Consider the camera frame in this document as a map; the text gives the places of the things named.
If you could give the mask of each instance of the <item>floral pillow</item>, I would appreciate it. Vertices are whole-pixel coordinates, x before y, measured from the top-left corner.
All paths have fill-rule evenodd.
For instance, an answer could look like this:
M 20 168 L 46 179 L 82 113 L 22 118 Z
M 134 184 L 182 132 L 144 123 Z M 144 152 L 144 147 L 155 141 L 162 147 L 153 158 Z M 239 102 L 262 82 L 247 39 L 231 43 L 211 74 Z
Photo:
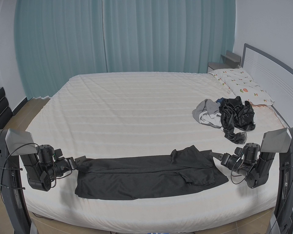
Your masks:
M 249 101 L 254 105 L 272 105 L 273 99 L 268 93 L 255 83 L 252 77 L 243 69 L 217 69 L 210 74 L 226 86 L 228 90 L 236 96 L 240 96 L 242 101 Z

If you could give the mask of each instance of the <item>white headboard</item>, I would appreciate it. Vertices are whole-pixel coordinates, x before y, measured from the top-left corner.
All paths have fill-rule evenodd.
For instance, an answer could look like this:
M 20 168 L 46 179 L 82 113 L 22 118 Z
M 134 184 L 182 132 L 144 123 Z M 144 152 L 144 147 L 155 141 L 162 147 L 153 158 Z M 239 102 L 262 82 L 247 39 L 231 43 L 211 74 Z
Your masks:
M 244 44 L 241 67 L 274 99 L 273 108 L 293 127 L 293 69 L 248 44 Z

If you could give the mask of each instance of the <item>tiled floor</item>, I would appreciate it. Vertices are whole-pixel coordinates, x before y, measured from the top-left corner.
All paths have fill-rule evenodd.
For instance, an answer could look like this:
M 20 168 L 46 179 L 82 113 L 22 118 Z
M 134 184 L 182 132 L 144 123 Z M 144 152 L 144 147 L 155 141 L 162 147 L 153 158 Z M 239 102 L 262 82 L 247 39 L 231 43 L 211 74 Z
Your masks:
M 16 116 L 12 117 L 12 119 L 5 126 L 5 129 L 14 128 L 26 130 L 32 119 L 40 112 L 48 101 L 49 99 L 31 99 L 16 114 Z M 217 228 L 197 231 L 195 234 L 264 234 L 267 230 L 272 213 L 273 208 Z M 31 212 L 30 217 L 36 224 L 39 234 L 110 234 L 108 231 L 82 228 L 56 220 L 37 218 Z M 7 215 L 5 206 L 0 200 L 0 234 L 12 233 L 12 225 Z

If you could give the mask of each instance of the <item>shiny black fabric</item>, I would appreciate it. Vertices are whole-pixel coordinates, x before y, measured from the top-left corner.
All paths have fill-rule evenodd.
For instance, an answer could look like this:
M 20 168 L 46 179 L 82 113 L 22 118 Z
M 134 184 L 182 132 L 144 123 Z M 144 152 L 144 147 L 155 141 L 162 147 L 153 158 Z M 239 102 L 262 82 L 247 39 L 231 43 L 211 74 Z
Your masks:
M 255 129 L 253 123 L 254 111 L 251 104 L 245 101 L 245 105 L 243 105 L 240 96 L 237 96 L 236 98 L 223 99 L 219 110 L 225 138 L 235 144 L 244 144 L 247 139 L 246 132 L 235 134 L 234 128 L 243 131 Z
M 86 159 L 77 167 L 75 194 L 102 200 L 134 200 L 197 193 L 228 182 L 209 155 L 193 145 L 171 155 Z

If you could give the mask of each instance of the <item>fitted sheet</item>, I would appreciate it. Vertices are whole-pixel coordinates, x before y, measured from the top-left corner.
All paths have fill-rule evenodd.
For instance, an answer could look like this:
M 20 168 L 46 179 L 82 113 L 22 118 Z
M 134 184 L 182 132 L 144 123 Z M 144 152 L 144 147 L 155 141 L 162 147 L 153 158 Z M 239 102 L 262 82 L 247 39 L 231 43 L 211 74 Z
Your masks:
M 65 157 L 119 158 L 166 155 L 195 145 L 232 154 L 239 146 L 224 132 L 196 122 L 192 110 L 205 98 L 229 97 L 211 74 L 132 72 L 72 77 L 33 119 L 27 131 L 37 144 L 61 148 Z M 282 124 L 267 106 L 254 106 L 256 128 L 247 142 L 261 143 Z M 21 171 L 28 210 L 83 227 L 120 233 L 192 232 L 224 225 L 275 205 L 278 154 L 267 183 L 229 182 L 196 194 L 130 201 L 94 200 L 74 194 L 77 171 L 48 192 L 33 190 Z

